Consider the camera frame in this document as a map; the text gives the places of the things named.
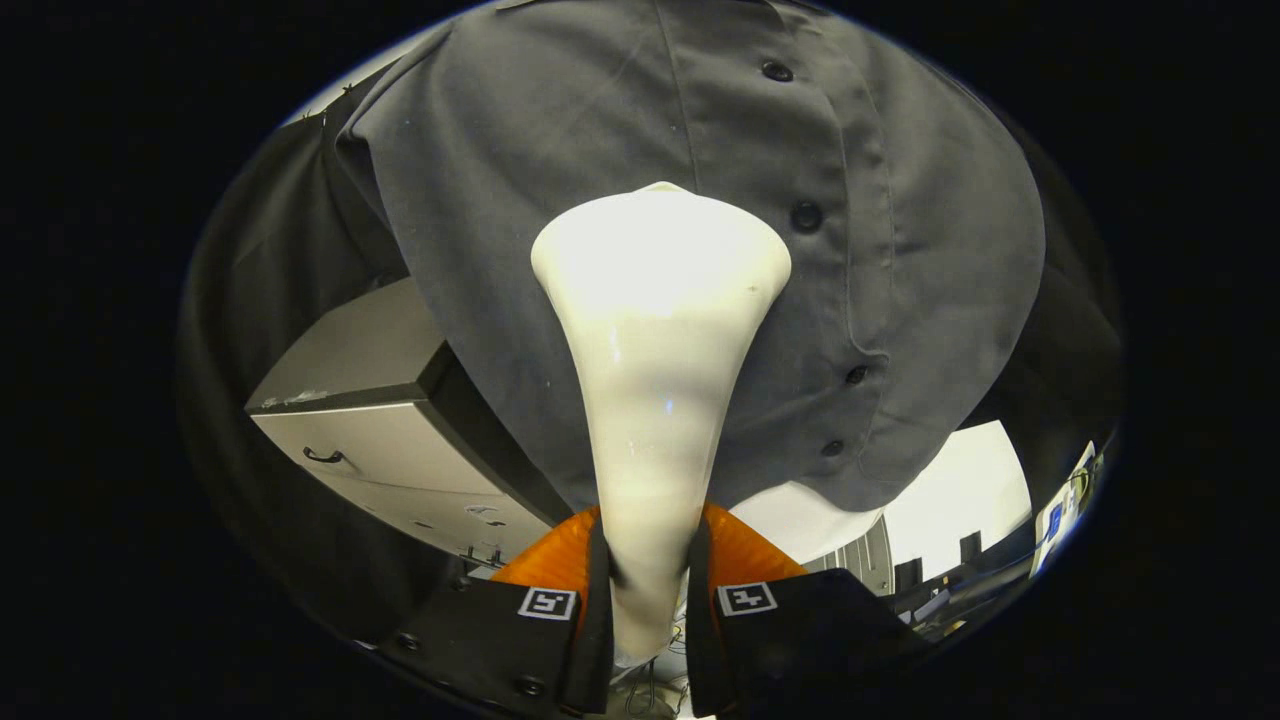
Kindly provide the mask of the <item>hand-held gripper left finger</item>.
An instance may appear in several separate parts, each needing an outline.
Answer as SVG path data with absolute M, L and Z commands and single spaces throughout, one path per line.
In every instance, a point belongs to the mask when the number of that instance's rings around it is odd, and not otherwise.
M 379 643 L 378 656 L 480 716 L 603 712 L 614 630 L 599 509 L 561 523 L 490 579 L 452 580 Z

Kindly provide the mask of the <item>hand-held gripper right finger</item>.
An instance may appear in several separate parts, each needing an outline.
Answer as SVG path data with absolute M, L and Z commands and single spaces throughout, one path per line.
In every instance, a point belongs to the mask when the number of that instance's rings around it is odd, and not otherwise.
M 933 650 L 847 569 L 808 571 L 714 503 L 687 560 L 698 717 L 852 719 Z

